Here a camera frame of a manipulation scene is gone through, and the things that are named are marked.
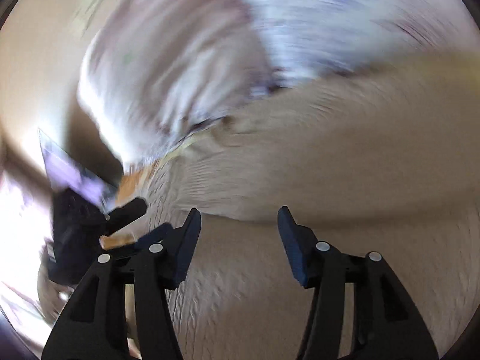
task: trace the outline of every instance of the silver screw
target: silver screw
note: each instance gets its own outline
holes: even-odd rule
[[[152,253],[158,253],[158,252],[161,252],[163,250],[163,245],[162,244],[152,244],[152,245],[150,245],[148,250]]]
[[[327,242],[323,242],[323,241],[317,242],[317,244],[315,245],[315,247],[316,247],[319,251],[328,251],[328,250],[330,250],[330,245],[329,245]]]
[[[110,261],[110,255],[106,253],[100,254],[97,260],[100,264],[108,263]]]
[[[371,259],[372,261],[378,262],[382,259],[382,255],[376,251],[371,251],[368,254],[368,258]]]

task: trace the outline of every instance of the wall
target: wall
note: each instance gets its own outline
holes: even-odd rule
[[[119,0],[104,0],[83,36],[71,22],[80,0],[19,0],[0,30],[0,123],[10,148],[44,172],[42,129],[75,160],[116,182],[121,165],[76,102],[85,50]]]

